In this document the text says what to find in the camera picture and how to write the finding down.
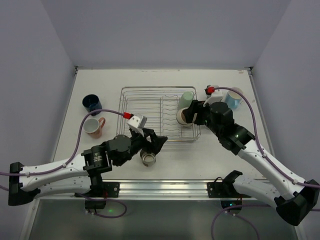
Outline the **cream brown cup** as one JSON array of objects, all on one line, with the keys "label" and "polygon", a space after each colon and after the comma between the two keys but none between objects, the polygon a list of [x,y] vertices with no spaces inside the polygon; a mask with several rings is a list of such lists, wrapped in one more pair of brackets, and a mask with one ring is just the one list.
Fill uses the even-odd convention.
[{"label": "cream brown cup", "polygon": [[176,121],[182,126],[182,127],[185,127],[185,128],[190,128],[193,123],[187,123],[186,122],[186,119],[185,119],[185,116],[183,115],[183,111],[186,110],[187,107],[185,108],[181,108],[178,110],[177,114],[176,114]]},{"label": "cream brown cup", "polygon": [[151,167],[156,163],[156,155],[152,152],[141,150],[140,158],[141,158],[142,164],[146,167]]}]

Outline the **light blue mug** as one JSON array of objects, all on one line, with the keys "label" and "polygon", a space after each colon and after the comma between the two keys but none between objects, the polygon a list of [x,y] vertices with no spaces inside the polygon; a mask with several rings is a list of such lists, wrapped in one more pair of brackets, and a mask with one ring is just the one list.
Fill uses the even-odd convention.
[{"label": "light blue mug", "polygon": [[243,94],[243,91],[238,87],[232,87],[231,89],[235,90],[235,92],[229,89],[225,95],[224,102],[230,109],[235,110],[242,101],[242,96],[238,93]]}]

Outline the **pink dotted mug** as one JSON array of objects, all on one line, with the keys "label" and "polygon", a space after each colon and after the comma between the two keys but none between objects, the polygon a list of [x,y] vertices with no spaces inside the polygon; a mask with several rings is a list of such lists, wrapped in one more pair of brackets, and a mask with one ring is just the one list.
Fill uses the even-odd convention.
[{"label": "pink dotted mug", "polygon": [[103,134],[103,127],[106,123],[106,119],[101,117],[99,119],[90,118],[83,124],[83,130],[86,134],[94,139],[98,139]]}]

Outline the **dark blue mug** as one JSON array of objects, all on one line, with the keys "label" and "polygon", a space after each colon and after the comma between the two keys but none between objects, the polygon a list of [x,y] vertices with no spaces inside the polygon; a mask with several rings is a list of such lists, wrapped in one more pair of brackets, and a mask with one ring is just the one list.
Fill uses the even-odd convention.
[{"label": "dark blue mug", "polygon": [[102,104],[100,102],[100,99],[97,95],[95,94],[89,94],[86,95],[82,99],[82,105],[86,109],[88,113],[95,111],[95,110],[101,110],[102,109]]}]

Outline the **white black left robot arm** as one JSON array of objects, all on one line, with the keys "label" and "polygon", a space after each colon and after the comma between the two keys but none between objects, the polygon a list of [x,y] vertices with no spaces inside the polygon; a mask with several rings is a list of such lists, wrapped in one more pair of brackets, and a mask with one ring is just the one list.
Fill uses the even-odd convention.
[{"label": "white black left robot arm", "polygon": [[130,161],[138,152],[157,155],[166,136],[158,136],[152,129],[142,133],[130,131],[131,136],[117,135],[71,160],[60,160],[38,166],[14,162],[9,168],[8,205],[21,206],[34,199],[54,194],[75,193],[87,197],[105,198],[108,195],[102,174]]}]

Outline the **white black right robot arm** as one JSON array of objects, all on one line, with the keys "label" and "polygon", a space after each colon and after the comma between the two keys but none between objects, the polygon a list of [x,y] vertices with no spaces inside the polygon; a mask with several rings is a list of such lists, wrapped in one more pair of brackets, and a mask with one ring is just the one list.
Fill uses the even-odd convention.
[{"label": "white black right robot arm", "polygon": [[257,136],[235,123],[233,111],[224,102],[212,104],[193,100],[188,108],[181,110],[181,119],[187,124],[205,125],[217,137],[226,150],[245,160],[258,170],[270,184],[265,184],[237,170],[222,180],[227,195],[247,195],[275,208],[288,224],[298,226],[315,207],[320,185],[315,180],[306,181],[286,168],[264,150]]}]

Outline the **mint green cup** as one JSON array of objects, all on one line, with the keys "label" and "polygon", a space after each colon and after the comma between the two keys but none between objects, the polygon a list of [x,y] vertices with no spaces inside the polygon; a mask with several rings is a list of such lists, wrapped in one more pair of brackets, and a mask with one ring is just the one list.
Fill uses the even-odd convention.
[{"label": "mint green cup", "polygon": [[177,109],[189,108],[193,100],[194,94],[191,91],[185,91],[179,99]]}]

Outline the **left controller box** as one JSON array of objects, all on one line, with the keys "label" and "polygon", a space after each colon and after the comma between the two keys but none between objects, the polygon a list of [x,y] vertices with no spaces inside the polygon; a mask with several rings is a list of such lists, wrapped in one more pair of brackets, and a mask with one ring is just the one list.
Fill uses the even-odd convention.
[{"label": "left controller box", "polygon": [[88,212],[103,210],[106,206],[105,201],[93,201],[93,200],[85,200],[84,207]]}]

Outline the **controller box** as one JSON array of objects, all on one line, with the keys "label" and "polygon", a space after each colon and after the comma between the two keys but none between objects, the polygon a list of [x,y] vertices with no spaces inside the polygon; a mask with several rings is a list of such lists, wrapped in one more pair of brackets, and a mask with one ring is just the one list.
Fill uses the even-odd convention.
[{"label": "controller box", "polygon": [[103,210],[106,206],[105,201],[93,201],[93,200],[85,200],[84,207],[88,212]]},{"label": "controller box", "polygon": [[228,212],[238,214],[242,210],[242,203],[241,200],[222,200],[220,205],[223,209],[227,209]]}]

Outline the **right controller box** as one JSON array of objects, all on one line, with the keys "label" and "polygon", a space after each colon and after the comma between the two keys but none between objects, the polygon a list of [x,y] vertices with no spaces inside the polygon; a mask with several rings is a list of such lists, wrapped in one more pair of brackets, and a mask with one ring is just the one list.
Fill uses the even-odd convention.
[{"label": "right controller box", "polygon": [[228,212],[238,214],[242,210],[242,203],[241,200],[222,200],[220,205],[223,209],[227,209]]}]

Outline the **aluminium mounting rail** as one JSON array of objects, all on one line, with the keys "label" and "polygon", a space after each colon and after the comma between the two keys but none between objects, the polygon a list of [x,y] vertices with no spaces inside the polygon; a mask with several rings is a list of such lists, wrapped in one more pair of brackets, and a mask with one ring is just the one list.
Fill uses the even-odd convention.
[{"label": "aluminium mounting rail", "polygon": [[[119,195],[116,198],[128,199],[174,199],[206,198],[207,182],[213,180],[109,180],[103,182],[120,182]],[[76,177],[48,183],[39,188],[34,198],[53,195],[80,197],[89,191],[91,181],[88,177]]]}]

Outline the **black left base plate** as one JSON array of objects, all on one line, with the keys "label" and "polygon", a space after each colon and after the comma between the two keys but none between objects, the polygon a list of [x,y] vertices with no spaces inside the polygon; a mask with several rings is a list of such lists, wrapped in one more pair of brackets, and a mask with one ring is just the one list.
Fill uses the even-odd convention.
[{"label": "black left base plate", "polygon": [[83,195],[89,198],[117,198],[120,191],[120,182],[103,182],[100,186],[90,186]]}]

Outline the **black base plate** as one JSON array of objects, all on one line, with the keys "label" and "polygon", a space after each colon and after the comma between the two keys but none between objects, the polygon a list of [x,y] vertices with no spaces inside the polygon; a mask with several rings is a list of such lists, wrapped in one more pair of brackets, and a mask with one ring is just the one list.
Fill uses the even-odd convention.
[{"label": "black base plate", "polygon": [[224,183],[218,176],[213,181],[206,183],[206,191],[209,198],[250,198],[251,196],[238,193],[232,184]]},{"label": "black base plate", "polygon": [[120,191],[120,182],[103,182],[100,186],[90,186],[83,195],[89,198],[117,198]]}]

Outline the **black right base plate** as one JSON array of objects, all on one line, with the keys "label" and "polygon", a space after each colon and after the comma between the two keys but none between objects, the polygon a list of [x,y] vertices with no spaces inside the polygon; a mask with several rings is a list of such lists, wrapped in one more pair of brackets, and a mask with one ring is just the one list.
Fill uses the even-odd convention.
[{"label": "black right base plate", "polygon": [[238,193],[232,184],[224,183],[218,176],[213,181],[206,183],[206,191],[209,198],[250,198],[251,196]]}]

